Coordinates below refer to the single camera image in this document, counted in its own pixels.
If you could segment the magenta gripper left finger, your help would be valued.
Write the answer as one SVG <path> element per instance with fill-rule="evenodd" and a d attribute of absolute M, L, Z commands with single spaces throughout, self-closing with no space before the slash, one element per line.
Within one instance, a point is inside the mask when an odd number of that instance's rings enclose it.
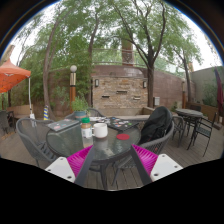
<path fill-rule="evenodd" d="M 46 171 L 76 185 L 83 186 L 93 157 L 94 146 L 90 145 L 68 158 L 59 157 L 46 168 Z"/>

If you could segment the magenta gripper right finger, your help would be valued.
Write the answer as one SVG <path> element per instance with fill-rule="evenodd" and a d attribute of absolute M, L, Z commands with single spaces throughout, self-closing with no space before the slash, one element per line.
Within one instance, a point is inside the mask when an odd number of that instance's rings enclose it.
<path fill-rule="evenodd" d="M 131 146 L 130 153 L 143 185 L 150 184 L 182 169 L 182 166 L 168 155 L 156 155 L 137 145 Z"/>

